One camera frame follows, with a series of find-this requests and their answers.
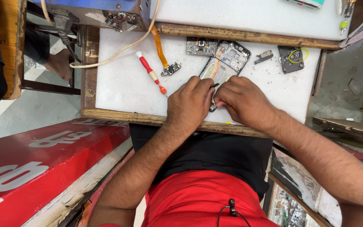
right hand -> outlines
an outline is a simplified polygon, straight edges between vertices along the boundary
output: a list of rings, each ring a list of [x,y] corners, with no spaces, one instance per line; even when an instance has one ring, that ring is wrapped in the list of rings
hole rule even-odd
[[[232,76],[214,95],[217,107],[225,106],[236,122],[268,131],[279,121],[280,110],[275,108],[251,80]]]

left hand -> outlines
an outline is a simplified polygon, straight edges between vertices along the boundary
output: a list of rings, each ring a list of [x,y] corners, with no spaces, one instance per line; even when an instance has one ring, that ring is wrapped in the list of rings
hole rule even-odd
[[[192,76],[167,100],[167,119],[163,128],[171,134],[186,139],[208,115],[215,88],[211,78],[201,80]]]

hand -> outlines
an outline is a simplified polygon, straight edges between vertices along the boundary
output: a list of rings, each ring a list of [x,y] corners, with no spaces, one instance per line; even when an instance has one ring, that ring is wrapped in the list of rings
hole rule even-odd
[[[225,106],[236,122],[266,132],[278,122],[275,108],[260,88],[246,77],[232,76],[214,95],[217,107]]]
[[[186,139],[208,115],[215,88],[211,78],[204,80],[192,76],[167,100],[167,119],[163,127]]]

red sign board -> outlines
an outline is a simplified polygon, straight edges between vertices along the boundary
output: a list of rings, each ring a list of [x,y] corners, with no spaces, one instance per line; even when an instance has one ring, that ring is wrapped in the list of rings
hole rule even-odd
[[[20,226],[129,137],[80,118],[0,138],[0,226]]]

red screwdriver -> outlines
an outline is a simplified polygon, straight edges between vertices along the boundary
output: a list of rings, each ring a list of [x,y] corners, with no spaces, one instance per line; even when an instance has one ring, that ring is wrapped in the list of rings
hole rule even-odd
[[[135,53],[135,55],[139,58],[139,60],[141,61],[142,65],[145,67],[146,71],[148,72],[148,75],[152,78],[152,80],[155,82],[155,84],[157,84],[159,86],[160,92],[166,96],[166,89],[164,87],[162,87],[159,84],[159,80],[155,74],[155,72],[149,67],[148,62],[145,60],[144,56],[142,55],[141,51],[137,51]]]

